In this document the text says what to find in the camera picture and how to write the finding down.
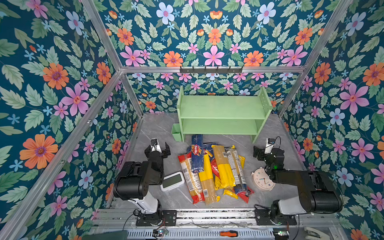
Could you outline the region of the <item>yellow spaghetti bag long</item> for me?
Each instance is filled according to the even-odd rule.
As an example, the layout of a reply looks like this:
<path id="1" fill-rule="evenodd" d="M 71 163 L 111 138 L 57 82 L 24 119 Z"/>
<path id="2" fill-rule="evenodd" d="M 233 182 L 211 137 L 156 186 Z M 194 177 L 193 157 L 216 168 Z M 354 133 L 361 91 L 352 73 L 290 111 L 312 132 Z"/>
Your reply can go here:
<path id="1" fill-rule="evenodd" d="M 220 198 L 218 198 L 216 194 L 214 175 L 208 154 L 204 155 L 204 171 L 199 173 L 199 178 L 203 189 L 205 204 L 208 206 L 218 202 Z"/>

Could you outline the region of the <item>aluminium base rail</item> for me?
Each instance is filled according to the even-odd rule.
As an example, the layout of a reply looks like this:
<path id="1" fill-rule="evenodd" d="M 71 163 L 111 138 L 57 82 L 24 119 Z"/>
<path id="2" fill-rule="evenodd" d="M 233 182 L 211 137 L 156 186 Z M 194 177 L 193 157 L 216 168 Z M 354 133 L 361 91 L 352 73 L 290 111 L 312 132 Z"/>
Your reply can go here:
<path id="1" fill-rule="evenodd" d="M 283 216 L 271 220 L 270 211 L 263 208 L 223 208 L 223 209 L 174 209 L 163 210 L 162 215 L 150 218 L 144 214 L 134 214 L 132 209 L 100 210 L 94 220 L 94 227 L 104 229 L 119 227 L 158 227 L 164 222 L 167 227 L 181 226 L 239 226 L 239 227 L 341 227 L 336 215 L 308 214 Z"/>

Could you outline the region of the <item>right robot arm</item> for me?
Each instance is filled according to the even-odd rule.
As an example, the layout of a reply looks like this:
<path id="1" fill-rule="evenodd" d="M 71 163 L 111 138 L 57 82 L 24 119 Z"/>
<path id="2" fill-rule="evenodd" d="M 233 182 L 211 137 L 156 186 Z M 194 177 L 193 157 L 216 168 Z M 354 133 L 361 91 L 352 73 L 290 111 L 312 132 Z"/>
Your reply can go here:
<path id="1" fill-rule="evenodd" d="M 269 215 L 273 223 L 286 223 L 294 215 L 334 214 L 342 210 L 343 201 L 326 173 L 286 170 L 284 150 L 265 151 L 254 146 L 253 156 L 265 162 L 268 178 L 275 184 L 295 186 L 298 190 L 296 197 L 272 203 Z"/>

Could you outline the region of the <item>white digital clock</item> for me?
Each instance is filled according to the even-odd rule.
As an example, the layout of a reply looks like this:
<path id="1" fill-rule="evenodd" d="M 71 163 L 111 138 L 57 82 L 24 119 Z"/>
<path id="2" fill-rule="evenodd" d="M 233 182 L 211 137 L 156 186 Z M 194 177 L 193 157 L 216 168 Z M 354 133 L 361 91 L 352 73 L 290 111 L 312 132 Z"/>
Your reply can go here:
<path id="1" fill-rule="evenodd" d="M 185 183 L 184 174 L 182 172 L 176 172 L 171 175 L 165 176 L 163 183 L 161 184 L 161 191 L 167 192 L 182 186 Z"/>

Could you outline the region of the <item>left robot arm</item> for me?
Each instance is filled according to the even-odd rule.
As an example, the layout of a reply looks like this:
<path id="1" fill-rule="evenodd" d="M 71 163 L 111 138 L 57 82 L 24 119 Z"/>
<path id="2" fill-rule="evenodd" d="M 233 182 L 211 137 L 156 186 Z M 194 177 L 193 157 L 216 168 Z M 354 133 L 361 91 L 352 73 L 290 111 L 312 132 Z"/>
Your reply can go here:
<path id="1" fill-rule="evenodd" d="M 149 145 L 145 149 L 146 161 L 126 162 L 118 174 L 113 187 L 113 195 L 129 201 L 139 209 L 138 217 L 150 225 L 161 224 L 164 214 L 161 203 L 149 192 L 149 186 L 160 186 L 164 180 L 164 159 L 171 154 L 165 144 Z"/>

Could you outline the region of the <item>yellow-banded spaghetti bag barcode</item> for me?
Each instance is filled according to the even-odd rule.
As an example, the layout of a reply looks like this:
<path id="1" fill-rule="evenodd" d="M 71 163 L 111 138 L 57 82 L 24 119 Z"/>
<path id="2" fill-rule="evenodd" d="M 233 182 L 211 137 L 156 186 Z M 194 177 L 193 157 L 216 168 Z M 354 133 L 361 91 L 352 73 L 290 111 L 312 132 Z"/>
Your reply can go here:
<path id="1" fill-rule="evenodd" d="M 212 145 L 215 160 L 217 163 L 218 171 L 220 174 L 221 185 L 223 188 L 229 188 L 235 186 L 235 178 L 227 153 L 224 146 Z"/>

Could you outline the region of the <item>green two-tier shelf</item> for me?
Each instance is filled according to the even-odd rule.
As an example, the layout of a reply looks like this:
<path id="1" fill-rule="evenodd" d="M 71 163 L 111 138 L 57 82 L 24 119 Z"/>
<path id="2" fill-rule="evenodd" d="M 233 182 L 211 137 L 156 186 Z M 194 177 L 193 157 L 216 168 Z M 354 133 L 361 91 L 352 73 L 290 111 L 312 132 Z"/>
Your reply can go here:
<path id="1" fill-rule="evenodd" d="M 186 135 L 250 136 L 254 144 L 273 105 L 264 87 L 257 96 L 185 95 L 180 88 L 177 114 L 181 140 Z"/>

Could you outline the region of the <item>blue Barilla rigatoni box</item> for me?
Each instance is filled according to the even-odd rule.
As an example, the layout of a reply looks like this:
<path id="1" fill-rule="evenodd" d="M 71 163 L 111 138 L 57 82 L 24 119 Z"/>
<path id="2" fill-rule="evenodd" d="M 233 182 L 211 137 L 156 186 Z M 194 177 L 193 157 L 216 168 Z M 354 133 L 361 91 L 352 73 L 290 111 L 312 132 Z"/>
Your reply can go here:
<path id="1" fill-rule="evenodd" d="M 210 161 L 213 160 L 215 157 L 214 157 L 214 150 L 212 148 L 212 145 L 217 145 L 217 143 L 203 143 L 203 148 L 204 148 L 204 151 L 205 151 L 205 154 L 208 154 L 209 157 L 210 157 Z"/>

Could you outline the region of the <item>orange handled screwdriver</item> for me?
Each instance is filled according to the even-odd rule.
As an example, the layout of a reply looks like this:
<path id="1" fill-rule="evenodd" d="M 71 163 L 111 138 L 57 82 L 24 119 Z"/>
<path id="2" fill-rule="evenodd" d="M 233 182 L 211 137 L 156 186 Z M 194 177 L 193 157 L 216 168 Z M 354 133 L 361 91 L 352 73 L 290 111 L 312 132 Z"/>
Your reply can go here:
<path id="1" fill-rule="evenodd" d="M 213 232 L 195 232 L 195 237 L 207 237 L 207 236 L 215 236 L 215 237 L 229 237 L 229 238 L 237 238 L 239 236 L 239 233 L 234 230 L 228 230 L 228 231 L 213 231 Z"/>

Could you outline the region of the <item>red spaghetti bag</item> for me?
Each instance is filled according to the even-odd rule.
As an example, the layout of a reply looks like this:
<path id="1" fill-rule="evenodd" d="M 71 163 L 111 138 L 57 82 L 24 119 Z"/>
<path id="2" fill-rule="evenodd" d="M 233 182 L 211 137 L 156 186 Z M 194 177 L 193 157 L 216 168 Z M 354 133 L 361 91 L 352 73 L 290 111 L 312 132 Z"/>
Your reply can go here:
<path id="1" fill-rule="evenodd" d="M 215 190 L 217 191 L 217 190 L 220 190 L 220 189 L 224 189 L 222 187 L 222 183 L 221 183 L 221 180 L 220 180 L 220 173 L 219 173 L 218 166 L 217 166 L 217 163 L 216 163 L 215 159 L 213 159 L 211 161 L 211 167 L 212 167 L 212 172 L 214 174 Z M 249 203 L 250 195 L 254 194 L 255 192 L 250 187 L 247 187 L 247 189 L 248 190 L 246 192 L 240 192 L 240 193 L 236 194 L 234 188 L 232 188 L 232 187 L 225 188 L 223 195 L 227 195 L 227 196 L 235 198 L 235 199 L 240 198 L 246 204 L 248 204 Z"/>

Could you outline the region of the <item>red-ended spaghetti bag white label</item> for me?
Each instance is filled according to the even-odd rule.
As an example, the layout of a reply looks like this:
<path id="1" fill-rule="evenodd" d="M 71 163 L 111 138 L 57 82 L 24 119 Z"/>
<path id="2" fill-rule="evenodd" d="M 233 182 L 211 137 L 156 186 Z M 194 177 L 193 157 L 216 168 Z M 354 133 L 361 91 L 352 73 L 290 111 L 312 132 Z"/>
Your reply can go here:
<path id="1" fill-rule="evenodd" d="M 200 182 L 199 174 L 192 171 L 192 157 L 191 153 L 178 156 L 182 172 L 193 200 L 193 204 L 204 202 L 205 197 L 203 188 Z"/>

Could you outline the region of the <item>white stapler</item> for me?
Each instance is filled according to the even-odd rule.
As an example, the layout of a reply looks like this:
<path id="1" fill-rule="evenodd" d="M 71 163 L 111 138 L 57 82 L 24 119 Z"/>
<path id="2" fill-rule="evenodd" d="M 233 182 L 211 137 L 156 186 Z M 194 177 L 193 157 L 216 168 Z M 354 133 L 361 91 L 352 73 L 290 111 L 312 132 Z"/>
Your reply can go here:
<path id="1" fill-rule="evenodd" d="M 306 240 L 330 240 L 331 239 L 329 235 L 317 229 L 314 229 L 311 227 L 305 227 L 304 230 L 306 231 L 306 234 L 307 234 L 305 236 Z"/>

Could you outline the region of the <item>metal hook rail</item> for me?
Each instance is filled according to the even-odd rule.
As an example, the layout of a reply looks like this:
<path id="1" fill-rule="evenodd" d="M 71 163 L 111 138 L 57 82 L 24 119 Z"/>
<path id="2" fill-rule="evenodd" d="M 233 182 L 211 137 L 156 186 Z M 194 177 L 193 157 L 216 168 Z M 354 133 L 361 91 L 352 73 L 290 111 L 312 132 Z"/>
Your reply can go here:
<path id="1" fill-rule="evenodd" d="M 186 74 L 238 74 L 243 72 L 243 67 L 180 67 L 180 73 Z"/>

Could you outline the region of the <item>cream analog alarm clock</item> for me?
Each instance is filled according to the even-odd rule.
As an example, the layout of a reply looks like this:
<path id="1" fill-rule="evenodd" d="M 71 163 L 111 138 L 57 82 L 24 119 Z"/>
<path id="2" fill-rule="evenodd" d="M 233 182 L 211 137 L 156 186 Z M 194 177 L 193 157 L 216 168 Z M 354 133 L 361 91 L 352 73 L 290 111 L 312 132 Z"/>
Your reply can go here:
<path id="1" fill-rule="evenodd" d="M 252 172 L 252 181 L 256 188 L 262 191 L 271 191 L 275 183 L 270 179 L 264 168 L 259 168 Z"/>

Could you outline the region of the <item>blue Barilla spaghetti box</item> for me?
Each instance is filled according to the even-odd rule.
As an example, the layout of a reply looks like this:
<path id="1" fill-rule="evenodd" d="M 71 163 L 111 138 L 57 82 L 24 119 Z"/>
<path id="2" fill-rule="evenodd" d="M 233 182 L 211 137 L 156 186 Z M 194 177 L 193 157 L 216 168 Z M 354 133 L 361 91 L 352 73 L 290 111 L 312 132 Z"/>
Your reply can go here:
<path id="1" fill-rule="evenodd" d="M 200 173 L 204 171 L 204 148 L 203 135 L 192 135 L 191 160 L 192 172 Z"/>

